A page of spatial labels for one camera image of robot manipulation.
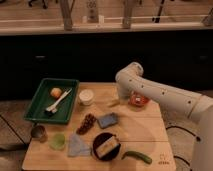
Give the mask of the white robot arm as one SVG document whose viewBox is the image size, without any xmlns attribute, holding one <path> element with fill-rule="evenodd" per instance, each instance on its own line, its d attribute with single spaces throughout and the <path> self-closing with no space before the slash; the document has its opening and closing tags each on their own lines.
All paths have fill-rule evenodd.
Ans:
<svg viewBox="0 0 213 171">
<path fill-rule="evenodd" d="M 198 124 L 190 171 L 213 171 L 213 98 L 142 77 L 143 67 L 132 62 L 116 73 L 117 92 L 127 99 L 132 91 L 187 116 Z"/>
</svg>

